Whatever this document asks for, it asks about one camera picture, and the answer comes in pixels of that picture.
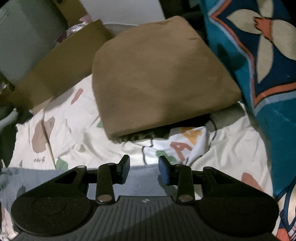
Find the blue denim jeans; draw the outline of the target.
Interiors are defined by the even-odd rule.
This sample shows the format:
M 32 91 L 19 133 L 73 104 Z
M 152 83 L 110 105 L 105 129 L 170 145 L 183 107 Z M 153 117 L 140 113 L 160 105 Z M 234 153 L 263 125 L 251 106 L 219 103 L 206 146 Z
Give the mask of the blue denim jeans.
M 1 172 L 1 204 L 9 206 L 21 194 L 63 174 L 64 170 L 33 170 L 4 168 Z M 175 196 L 175 186 L 164 184 L 158 165 L 132 166 L 126 183 L 116 184 L 115 197 L 119 196 Z

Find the teal floral blanket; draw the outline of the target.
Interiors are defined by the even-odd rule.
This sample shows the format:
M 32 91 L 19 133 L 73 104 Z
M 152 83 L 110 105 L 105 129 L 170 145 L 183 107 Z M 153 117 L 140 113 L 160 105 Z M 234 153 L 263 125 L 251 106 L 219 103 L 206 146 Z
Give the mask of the teal floral blanket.
M 295 1 L 201 1 L 211 50 L 270 140 L 277 237 L 295 240 Z

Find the brown cardboard box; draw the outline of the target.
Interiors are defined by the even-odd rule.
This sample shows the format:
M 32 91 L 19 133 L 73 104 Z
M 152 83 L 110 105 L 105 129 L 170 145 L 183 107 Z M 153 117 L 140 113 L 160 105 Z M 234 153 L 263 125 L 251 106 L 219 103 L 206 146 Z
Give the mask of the brown cardboard box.
M 72 35 L 66 32 L 79 24 L 86 10 L 79 1 L 53 1 L 67 21 L 68 28 L 55 41 L 55 47 L 18 83 L 12 85 L 2 74 L 7 87 L 1 89 L 1 105 L 34 108 L 60 96 L 81 79 L 91 74 L 97 50 L 111 33 L 99 20 L 85 24 Z

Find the folded brown garment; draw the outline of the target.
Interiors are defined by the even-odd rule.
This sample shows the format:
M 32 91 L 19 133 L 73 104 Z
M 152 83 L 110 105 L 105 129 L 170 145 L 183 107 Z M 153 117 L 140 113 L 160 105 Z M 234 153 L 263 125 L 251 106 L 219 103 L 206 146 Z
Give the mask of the folded brown garment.
M 241 99 L 229 72 L 180 16 L 132 27 L 107 41 L 93 59 L 92 88 L 112 141 Z

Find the cream printed bed sheet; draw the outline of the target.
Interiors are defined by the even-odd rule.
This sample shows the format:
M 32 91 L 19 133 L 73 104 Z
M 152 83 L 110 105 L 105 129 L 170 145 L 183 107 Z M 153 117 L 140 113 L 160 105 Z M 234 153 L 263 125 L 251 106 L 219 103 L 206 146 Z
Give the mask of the cream printed bed sheet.
M 273 193 L 270 177 L 268 140 L 258 122 L 242 102 L 206 116 L 200 116 L 147 133 L 110 141 L 103 128 L 88 76 L 51 102 L 30 120 L 22 120 L 1 133 L 4 168 L 64 170 L 84 165 L 100 165 L 130 156 L 130 165 L 145 166 L 142 142 L 168 138 L 173 128 L 208 126 L 217 130 L 210 150 L 190 167 L 201 170 L 212 166 L 267 194 Z M 1 240 L 18 234 L 11 219 L 11 205 L 1 204 Z

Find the white lettered t-shirt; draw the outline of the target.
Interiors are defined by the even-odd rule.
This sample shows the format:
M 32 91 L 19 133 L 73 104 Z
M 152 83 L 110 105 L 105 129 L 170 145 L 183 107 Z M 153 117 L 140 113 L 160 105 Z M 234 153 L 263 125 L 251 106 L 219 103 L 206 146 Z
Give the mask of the white lettered t-shirt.
M 198 128 L 173 128 L 168 138 L 152 138 L 142 142 L 145 164 L 156 164 L 160 156 L 171 164 L 190 166 L 211 148 L 217 130 L 201 126 Z

